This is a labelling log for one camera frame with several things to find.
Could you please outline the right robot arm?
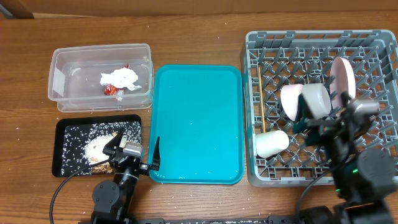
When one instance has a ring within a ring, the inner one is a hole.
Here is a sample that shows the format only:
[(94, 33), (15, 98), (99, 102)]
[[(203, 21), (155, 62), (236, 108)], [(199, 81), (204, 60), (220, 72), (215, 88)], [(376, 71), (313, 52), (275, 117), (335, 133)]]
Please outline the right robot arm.
[(306, 133), (307, 146), (326, 151), (335, 191), (343, 203), (332, 210), (326, 206), (295, 209), (297, 223), (393, 223), (385, 198), (397, 190), (395, 163), (380, 149), (358, 151), (355, 140), (367, 133), (378, 114), (379, 103), (371, 98), (351, 98), (341, 94), (343, 111), (336, 120), (309, 119), (309, 104), (298, 98), (299, 121), (295, 133)]

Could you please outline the white cup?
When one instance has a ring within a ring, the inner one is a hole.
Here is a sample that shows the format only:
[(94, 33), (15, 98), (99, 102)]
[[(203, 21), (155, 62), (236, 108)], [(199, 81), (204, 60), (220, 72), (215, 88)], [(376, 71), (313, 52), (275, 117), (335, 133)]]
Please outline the white cup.
[(270, 131), (256, 135), (256, 152), (262, 158), (278, 154), (288, 146), (289, 137), (284, 131)]

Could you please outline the wooden chopstick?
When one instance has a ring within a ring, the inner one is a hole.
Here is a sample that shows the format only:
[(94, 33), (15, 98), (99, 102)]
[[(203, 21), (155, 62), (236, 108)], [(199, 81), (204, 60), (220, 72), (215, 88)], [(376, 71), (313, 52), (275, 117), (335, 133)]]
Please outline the wooden chopstick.
[(259, 94), (260, 94), (260, 106), (261, 106), (261, 119), (262, 119), (262, 132), (266, 132), (266, 119), (264, 114), (264, 98), (262, 93), (262, 76), (260, 65), (257, 66), (257, 75), (259, 80)]

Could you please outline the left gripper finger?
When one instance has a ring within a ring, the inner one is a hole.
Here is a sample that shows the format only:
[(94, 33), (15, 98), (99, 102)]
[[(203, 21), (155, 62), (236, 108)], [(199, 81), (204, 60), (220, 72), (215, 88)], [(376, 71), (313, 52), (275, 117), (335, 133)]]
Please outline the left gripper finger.
[(123, 148), (120, 146), (121, 140), (123, 138), (124, 128), (118, 131), (117, 135), (112, 138), (103, 148), (103, 154), (107, 156), (112, 156), (118, 152), (122, 152)]
[(154, 152), (152, 155), (152, 164), (151, 164), (151, 169), (154, 171), (159, 171), (160, 169), (160, 137), (157, 137)]

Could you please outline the rice and food scraps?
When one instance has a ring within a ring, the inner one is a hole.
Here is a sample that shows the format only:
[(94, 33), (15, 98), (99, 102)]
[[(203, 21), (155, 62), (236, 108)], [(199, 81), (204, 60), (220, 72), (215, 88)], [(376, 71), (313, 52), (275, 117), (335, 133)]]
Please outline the rice and food scraps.
[(61, 175), (66, 177), (82, 167), (107, 160), (109, 156), (103, 153), (103, 148), (121, 129), (124, 133), (120, 147), (127, 142), (141, 143), (138, 121), (67, 126), (63, 134)]

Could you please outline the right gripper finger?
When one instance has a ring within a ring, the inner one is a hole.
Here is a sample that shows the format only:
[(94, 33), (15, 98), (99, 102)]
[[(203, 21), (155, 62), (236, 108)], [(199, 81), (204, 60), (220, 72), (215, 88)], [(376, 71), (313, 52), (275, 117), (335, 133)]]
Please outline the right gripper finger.
[(309, 111), (307, 102), (305, 101), (303, 94), (300, 94), (298, 96), (298, 107), (295, 123), (293, 126), (293, 133), (298, 134), (307, 130), (307, 121), (310, 119), (310, 117), (311, 112)]
[(343, 92), (341, 95), (342, 109), (340, 113), (340, 120), (346, 121), (352, 117), (353, 110), (351, 109), (349, 102), (352, 99), (347, 92)]

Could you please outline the pink plate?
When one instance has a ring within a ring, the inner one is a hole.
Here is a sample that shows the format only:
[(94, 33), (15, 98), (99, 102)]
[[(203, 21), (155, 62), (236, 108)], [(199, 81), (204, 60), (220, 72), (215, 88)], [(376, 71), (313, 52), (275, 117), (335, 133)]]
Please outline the pink plate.
[(331, 105), (333, 109), (343, 107), (341, 94), (347, 92), (351, 98), (356, 97), (356, 83), (353, 68), (350, 62), (343, 57), (336, 57), (331, 65), (330, 77), (333, 81), (330, 84)]

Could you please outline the grey bowl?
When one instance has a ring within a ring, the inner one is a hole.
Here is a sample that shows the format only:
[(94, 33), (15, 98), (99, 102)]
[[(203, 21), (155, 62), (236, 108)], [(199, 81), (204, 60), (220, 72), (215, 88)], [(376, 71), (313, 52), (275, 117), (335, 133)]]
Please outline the grey bowl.
[(322, 83), (304, 85), (302, 96), (314, 119), (320, 119), (329, 115), (331, 100), (326, 87)]

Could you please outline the small pink bowl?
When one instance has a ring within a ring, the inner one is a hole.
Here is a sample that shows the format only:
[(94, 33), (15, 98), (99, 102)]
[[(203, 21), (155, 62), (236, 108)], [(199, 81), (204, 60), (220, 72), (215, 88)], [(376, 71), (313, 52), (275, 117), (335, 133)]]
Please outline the small pink bowl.
[(299, 95), (302, 93), (302, 84), (284, 85), (280, 90), (280, 102), (286, 116), (295, 121), (298, 113)]

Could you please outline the white napkin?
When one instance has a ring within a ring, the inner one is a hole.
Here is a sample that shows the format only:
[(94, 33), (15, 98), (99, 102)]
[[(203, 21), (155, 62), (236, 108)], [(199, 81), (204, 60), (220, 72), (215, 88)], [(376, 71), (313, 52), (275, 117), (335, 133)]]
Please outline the white napkin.
[(99, 81), (100, 85), (112, 85), (116, 88), (127, 88), (130, 91), (140, 89), (140, 85), (135, 85), (134, 83), (138, 81), (138, 75), (135, 71), (130, 68), (120, 68), (112, 73), (102, 73), (101, 79)]

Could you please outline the red snack wrapper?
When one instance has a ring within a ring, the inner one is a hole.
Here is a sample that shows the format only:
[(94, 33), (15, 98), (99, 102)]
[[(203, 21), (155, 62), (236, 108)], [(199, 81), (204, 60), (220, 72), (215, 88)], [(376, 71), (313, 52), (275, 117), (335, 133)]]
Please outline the red snack wrapper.
[(105, 95), (110, 95), (110, 96), (114, 96), (114, 95), (123, 95), (124, 94), (124, 89), (125, 88), (116, 88), (112, 85), (106, 85), (105, 89), (104, 89), (104, 94)]

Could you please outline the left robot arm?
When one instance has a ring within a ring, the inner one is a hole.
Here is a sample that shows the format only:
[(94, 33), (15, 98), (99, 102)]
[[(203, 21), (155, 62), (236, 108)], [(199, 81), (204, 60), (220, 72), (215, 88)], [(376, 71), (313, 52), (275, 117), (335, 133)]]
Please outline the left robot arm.
[(115, 169), (114, 179), (99, 183), (93, 191), (94, 209), (91, 223), (135, 223), (129, 214), (131, 199), (141, 175), (160, 168), (160, 139), (156, 140), (152, 163), (142, 162), (144, 147), (134, 142), (120, 146), (124, 131), (105, 144), (103, 153), (109, 156), (109, 165)]

